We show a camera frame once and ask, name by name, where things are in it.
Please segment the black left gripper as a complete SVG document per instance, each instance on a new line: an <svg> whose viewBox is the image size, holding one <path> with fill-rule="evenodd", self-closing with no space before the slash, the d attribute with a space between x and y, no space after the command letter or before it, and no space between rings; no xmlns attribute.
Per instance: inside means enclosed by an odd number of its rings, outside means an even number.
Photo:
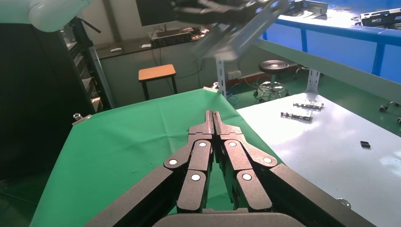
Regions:
<svg viewBox="0 0 401 227"><path fill-rule="evenodd" d="M175 19L192 24L241 24L246 19L246 0L172 0Z"/></svg>

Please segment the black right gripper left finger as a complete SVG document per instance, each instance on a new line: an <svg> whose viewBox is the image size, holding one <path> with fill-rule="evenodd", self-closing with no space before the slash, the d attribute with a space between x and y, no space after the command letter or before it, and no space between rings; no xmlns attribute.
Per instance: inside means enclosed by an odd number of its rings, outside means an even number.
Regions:
<svg viewBox="0 0 401 227"><path fill-rule="evenodd" d="M214 135L212 111L207 110L205 122L190 127L187 143L164 161L164 167L173 171L174 183L180 188L177 213L200 213L206 207Z"/></svg>

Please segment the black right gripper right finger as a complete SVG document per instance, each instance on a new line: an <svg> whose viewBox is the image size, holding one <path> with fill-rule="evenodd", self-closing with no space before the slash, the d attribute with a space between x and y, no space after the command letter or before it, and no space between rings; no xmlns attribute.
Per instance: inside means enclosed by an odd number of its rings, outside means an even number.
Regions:
<svg viewBox="0 0 401 227"><path fill-rule="evenodd" d="M271 210L272 201L258 174L275 167L278 160L250 144L239 127L223 123L218 111L213 112L213 122L216 160L234 208L247 208L250 212Z"/></svg>

